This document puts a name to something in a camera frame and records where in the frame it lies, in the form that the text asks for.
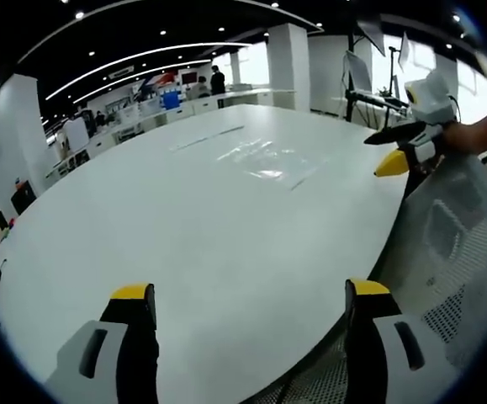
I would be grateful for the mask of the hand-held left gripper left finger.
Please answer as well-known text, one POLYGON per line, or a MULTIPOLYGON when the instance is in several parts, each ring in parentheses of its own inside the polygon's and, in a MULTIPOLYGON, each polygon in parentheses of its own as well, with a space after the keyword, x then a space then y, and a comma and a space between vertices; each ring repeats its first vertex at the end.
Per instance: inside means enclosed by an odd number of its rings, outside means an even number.
POLYGON ((153 284, 116 290, 58 351, 46 390, 59 403, 157 403, 156 326, 153 284))

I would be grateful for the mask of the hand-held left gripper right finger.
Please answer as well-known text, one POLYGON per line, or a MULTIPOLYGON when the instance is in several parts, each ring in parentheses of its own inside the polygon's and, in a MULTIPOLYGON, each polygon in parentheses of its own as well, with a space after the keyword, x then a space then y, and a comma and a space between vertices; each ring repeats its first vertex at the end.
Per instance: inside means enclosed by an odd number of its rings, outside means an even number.
POLYGON ((458 378, 441 338, 378 282, 348 279, 345 291, 345 402, 441 402, 458 378))

